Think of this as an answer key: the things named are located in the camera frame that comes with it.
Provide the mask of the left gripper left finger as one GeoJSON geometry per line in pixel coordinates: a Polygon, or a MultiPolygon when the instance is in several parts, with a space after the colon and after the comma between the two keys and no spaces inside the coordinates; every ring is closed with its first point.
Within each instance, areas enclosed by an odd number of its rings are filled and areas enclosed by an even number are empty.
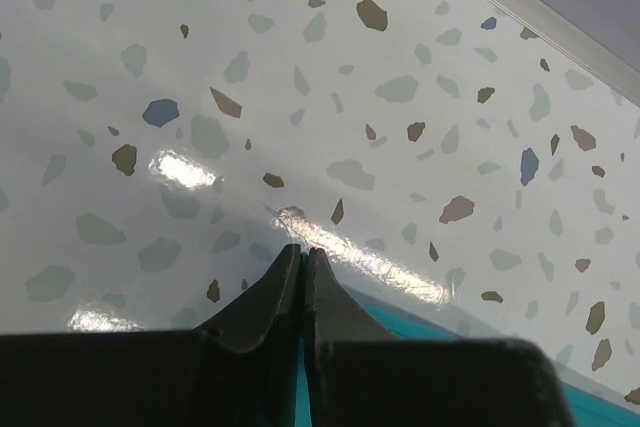
{"type": "Polygon", "coordinates": [[[190,330],[1,339],[5,426],[291,426],[301,249],[190,330]]]}

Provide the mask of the teal t shirt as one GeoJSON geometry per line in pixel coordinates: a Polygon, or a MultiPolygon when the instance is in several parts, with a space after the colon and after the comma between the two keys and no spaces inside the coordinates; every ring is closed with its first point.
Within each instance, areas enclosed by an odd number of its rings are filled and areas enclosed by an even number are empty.
{"type": "MultiPolygon", "coordinates": [[[[393,310],[390,306],[377,305],[373,300],[364,301],[365,310],[387,330],[403,338],[454,339],[453,334],[424,319],[411,317],[408,313],[393,310]]],[[[303,369],[304,354],[299,351],[298,378],[296,387],[295,427],[313,425],[310,412],[307,381],[303,369]]],[[[574,421],[577,426],[633,426],[639,427],[639,415],[587,394],[569,385],[563,385],[574,421]]]]}

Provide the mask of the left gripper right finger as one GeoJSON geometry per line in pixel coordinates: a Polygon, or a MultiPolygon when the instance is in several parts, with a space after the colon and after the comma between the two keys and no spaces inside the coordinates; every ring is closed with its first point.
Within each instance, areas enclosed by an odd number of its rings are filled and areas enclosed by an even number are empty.
{"type": "Polygon", "coordinates": [[[528,341],[407,339],[376,321],[310,250],[305,369],[315,426],[571,426],[555,369],[528,341]]]}

